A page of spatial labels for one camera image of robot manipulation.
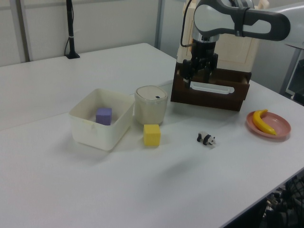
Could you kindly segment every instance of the yellow cube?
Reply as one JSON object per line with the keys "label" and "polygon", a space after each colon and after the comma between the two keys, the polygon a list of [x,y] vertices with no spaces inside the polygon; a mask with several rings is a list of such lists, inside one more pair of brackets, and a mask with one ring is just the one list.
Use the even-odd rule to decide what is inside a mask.
{"label": "yellow cube", "polygon": [[161,130],[158,124],[145,124],[143,126],[143,143],[145,146],[159,146]]}

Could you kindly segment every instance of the foam block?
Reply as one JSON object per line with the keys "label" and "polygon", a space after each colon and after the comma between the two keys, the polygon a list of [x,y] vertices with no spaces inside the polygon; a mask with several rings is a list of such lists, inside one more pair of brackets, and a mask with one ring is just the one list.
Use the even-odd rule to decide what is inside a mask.
{"label": "foam block", "polygon": [[96,123],[111,125],[112,108],[99,108],[96,112]]}
{"label": "foam block", "polygon": [[145,146],[159,146],[161,130],[158,124],[145,124],[143,126],[143,143]]}

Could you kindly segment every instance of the banana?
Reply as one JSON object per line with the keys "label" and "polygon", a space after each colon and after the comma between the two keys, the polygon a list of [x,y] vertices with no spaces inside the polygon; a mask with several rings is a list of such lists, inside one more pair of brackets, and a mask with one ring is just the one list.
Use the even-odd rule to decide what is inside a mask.
{"label": "banana", "polygon": [[262,132],[276,135],[276,131],[261,119],[261,115],[266,113],[267,111],[267,109],[255,111],[252,116],[252,121],[254,125]]}

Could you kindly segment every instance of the black stand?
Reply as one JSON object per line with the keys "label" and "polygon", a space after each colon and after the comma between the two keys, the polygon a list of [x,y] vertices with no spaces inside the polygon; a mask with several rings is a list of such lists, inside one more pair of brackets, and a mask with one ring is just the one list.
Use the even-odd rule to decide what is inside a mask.
{"label": "black stand", "polygon": [[68,36],[70,43],[70,53],[66,55],[68,59],[80,58],[80,56],[75,52],[74,45],[74,31],[73,31],[73,12],[72,12],[72,0],[66,0],[66,10],[67,10],[67,26],[68,26]]}

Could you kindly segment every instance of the container lid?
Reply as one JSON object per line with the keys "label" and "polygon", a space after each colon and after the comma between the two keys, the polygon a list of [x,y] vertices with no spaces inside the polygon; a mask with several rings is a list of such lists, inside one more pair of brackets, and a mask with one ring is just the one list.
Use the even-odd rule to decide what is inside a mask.
{"label": "container lid", "polygon": [[158,100],[167,96],[166,92],[154,85],[148,85],[137,89],[137,94],[146,100]]}

